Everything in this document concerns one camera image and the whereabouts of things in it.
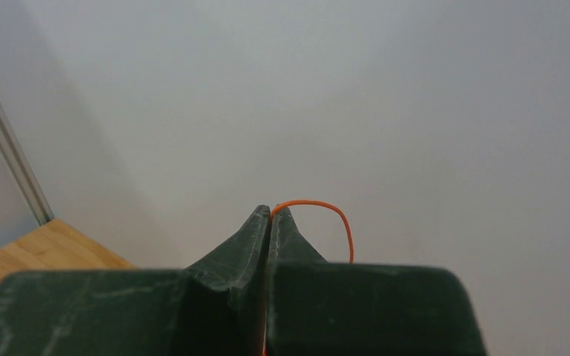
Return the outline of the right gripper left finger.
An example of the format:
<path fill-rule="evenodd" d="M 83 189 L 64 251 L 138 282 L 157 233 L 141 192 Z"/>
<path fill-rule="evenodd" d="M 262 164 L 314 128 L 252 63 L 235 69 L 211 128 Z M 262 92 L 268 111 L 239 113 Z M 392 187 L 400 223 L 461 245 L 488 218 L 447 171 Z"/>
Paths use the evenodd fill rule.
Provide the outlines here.
<path fill-rule="evenodd" d="M 185 355 L 261 355 L 266 314 L 270 208 L 185 269 Z"/>

